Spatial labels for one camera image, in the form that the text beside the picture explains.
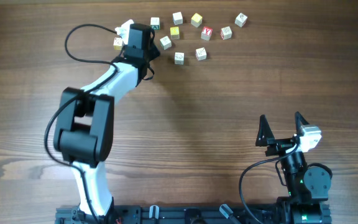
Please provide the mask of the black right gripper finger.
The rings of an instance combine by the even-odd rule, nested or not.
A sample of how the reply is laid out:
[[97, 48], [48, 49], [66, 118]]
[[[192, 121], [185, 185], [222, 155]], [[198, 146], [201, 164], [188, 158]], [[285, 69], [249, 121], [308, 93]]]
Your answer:
[[269, 146], [275, 143], [275, 137], [266, 119], [262, 114], [259, 119], [259, 130], [256, 137], [255, 145], [259, 147]]
[[297, 111], [295, 113], [295, 127], [296, 127], [296, 133], [300, 134], [301, 131], [301, 126], [302, 125], [309, 125], [309, 122], [307, 122], [306, 119], [304, 119], [304, 117], [301, 115], [301, 113], [299, 111]]

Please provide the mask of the white block green N side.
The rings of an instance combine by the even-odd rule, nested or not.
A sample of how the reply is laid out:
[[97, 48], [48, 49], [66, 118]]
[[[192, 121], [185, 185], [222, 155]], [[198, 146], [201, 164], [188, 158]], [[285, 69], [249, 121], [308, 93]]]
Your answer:
[[160, 45], [164, 50], [167, 50], [172, 46], [172, 41], [168, 36], [165, 36], [160, 39]]

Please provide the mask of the white block with 9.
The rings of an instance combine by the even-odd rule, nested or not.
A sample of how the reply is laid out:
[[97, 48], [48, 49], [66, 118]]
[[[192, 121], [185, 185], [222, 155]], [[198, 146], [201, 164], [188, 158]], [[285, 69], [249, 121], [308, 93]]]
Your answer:
[[196, 49], [197, 60], [205, 60], [206, 57], [207, 57], [207, 53], [204, 47]]

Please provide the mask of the white block red U side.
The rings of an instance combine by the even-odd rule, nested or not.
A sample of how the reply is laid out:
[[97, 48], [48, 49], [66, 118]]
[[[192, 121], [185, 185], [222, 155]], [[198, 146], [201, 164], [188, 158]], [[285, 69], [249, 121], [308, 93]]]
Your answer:
[[222, 40], [230, 39], [230, 38], [232, 37], [232, 30], [231, 30], [231, 28], [230, 28], [229, 26], [223, 27], [223, 28], [221, 29], [220, 35], [221, 35]]

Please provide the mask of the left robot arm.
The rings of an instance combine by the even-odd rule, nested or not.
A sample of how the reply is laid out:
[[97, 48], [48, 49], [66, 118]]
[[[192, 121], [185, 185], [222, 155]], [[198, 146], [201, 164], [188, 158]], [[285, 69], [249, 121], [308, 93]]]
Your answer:
[[109, 70], [80, 89], [66, 88], [60, 107], [51, 117], [47, 138], [55, 126], [53, 146], [60, 162], [73, 170], [80, 193], [78, 213], [83, 222], [105, 222], [114, 212], [114, 199], [108, 189], [105, 160], [113, 142], [114, 107], [141, 81], [148, 80], [150, 62], [160, 56], [150, 26], [128, 21], [114, 33], [124, 45], [119, 55], [107, 61]]

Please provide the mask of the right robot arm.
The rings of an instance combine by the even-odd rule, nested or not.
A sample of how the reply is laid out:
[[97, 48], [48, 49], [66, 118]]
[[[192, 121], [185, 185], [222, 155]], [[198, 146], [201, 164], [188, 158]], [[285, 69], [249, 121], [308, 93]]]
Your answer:
[[310, 124], [299, 113], [295, 113], [296, 133], [291, 138], [277, 139], [265, 115], [260, 116], [256, 146], [267, 147], [265, 155], [278, 156], [281, 168], [281, 184], [288, 190], [287, 197], [279, 197], [273, 215], [275, 223], [332, 222], [328, 200], [331, 188], [332, 170], [320, 163], [307, 163], [305, 153], [314, 149], [322, 138], [316, 125]]

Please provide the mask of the white block yellow side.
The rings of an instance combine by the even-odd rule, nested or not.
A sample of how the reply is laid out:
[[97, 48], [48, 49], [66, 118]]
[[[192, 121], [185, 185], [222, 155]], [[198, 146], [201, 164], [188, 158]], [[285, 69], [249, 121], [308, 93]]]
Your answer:
[[120, 37], [115, 37], [113, 42], [114, 50], [121, 50], [124, 46], [123, 39]]

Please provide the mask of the white block green A side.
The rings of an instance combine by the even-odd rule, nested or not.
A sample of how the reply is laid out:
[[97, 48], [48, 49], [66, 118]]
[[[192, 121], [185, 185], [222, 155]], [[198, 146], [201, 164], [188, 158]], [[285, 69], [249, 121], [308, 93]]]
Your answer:
[[160, 30], [160, 18], [159, 17], [151, 17], [150, 18], [150, 26], [153, 30]]

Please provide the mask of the white block red M side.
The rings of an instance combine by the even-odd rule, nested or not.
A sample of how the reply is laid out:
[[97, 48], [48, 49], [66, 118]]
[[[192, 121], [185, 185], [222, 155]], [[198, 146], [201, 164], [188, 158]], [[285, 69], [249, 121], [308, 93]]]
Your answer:
[[175, 55], [174, 55], [175, 65], [183, 65], [184, 64], [184, 59], [185, 59], [185, 54], [184, 53], [175, 52]]

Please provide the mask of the yellow K block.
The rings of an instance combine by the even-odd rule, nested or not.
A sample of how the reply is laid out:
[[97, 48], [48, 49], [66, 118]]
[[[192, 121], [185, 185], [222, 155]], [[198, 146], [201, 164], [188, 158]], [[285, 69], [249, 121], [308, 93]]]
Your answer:
[[177, 40], [180, 38], [180, 30], [179, 27], [171, 27], [170, 28], [170, 37], [173, 40]]

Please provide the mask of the white block blue P side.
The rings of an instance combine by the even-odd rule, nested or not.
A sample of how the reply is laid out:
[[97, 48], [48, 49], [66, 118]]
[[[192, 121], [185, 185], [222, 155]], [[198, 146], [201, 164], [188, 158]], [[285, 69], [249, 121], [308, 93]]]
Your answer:
[[173, 16], [173, 23], [175, 25], [183, 24], [183, 16], [181, 12], [175, 12], [172, 14]]

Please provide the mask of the yellow top block far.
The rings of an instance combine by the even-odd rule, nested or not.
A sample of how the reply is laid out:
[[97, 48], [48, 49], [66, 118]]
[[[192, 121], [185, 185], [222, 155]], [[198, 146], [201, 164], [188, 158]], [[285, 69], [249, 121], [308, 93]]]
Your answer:
[[195, 13], [191, 17], [191, 25], [193, 25], [194, 27], [199, 27], [202, 24], [202, 21], [203, 21], [203, 17], [198, 13]]

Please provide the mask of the red X block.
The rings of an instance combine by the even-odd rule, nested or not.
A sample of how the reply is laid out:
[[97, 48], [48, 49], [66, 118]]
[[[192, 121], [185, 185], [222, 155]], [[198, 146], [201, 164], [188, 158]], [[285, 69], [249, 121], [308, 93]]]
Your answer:
[[201, 39], [209, 41], [212, 36], [212, 28], [204, 26], [201, 31]]

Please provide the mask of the block with K and 6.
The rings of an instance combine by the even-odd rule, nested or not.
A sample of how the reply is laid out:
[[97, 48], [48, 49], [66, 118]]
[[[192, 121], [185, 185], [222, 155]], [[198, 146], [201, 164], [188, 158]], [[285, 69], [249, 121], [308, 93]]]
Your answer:
[[248, 17], [243, 14], [243, 13], [239, 13], [239, 15], [235, 18], [235, 24], [239, 27], [243, 27], [245, 25], [245, 23], [247, 22]]

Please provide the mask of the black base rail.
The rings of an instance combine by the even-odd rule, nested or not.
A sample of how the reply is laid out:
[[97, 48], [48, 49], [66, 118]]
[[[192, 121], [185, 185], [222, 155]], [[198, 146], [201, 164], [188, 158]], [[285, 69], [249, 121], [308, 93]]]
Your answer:
[[222, 204], [215, 207], [150, 207], [115, 206], [98, 223], [122, 224], [191, 224], [191, 223], [332, 223], [328, 205], [287, 205], [282, 203], [255, 204], [249, 207], [250, 216], [244, 207]]

